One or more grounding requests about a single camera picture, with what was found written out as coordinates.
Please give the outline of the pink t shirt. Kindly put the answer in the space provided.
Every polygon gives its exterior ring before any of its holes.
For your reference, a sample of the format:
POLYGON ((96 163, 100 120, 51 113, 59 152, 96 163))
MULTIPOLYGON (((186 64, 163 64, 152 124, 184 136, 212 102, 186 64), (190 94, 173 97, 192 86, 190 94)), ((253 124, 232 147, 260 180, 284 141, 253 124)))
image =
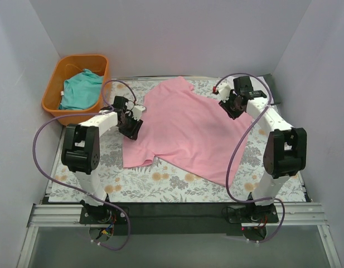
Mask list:
POLYGON ((211 182, 225 185, 230 157, 252 118, 229 118, 217 100, 196 94, 178 76, 144 97, 146 111, 137 140, 123 140, 123 166, 150 165, 158 157, 211 182))

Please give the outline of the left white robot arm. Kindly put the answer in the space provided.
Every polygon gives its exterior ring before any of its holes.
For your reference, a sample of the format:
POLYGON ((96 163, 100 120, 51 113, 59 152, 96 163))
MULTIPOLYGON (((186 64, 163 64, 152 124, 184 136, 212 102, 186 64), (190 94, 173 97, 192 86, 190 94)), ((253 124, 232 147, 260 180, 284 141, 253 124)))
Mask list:
POLYGON ((81 189, 87 195, 80 203, 88 216, 99 223, 111 219, 112 210, 104 202, 108 195, 99 178, 100 137, 112 127, 125 137, 136 140, 143 124, 141 116, 146 108, 133 105, 122 96, 114 98, 111 106, 102 108, 91 119, 79 124, 69 124, 66 128, 61 161, 77 178, 81 189))

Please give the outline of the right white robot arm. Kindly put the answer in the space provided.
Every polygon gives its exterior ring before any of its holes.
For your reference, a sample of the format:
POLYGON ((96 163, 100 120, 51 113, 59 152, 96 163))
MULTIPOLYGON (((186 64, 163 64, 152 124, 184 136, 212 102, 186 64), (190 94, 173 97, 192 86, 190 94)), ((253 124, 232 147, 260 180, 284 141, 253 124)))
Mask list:
POLYGON ((219 106, 231 119, 248 114, 254 121, 247 131, 258 125, 268 137, 263 155, 264 174, 259 185, 247 200, 232 197, 235 205, 222 211, 230 223, 253 223, 261 228, 278 222, 274 205, 277 194, 290 177, 306 166, 307 133, 304 128, 286 122, 272 107, 272 94, 265 82, 261 83, 263 90, 255 90, 252 79, 250 74, 237 73, 231 87, 226 78, 221 78, 212 92, 219 95, 219 106))

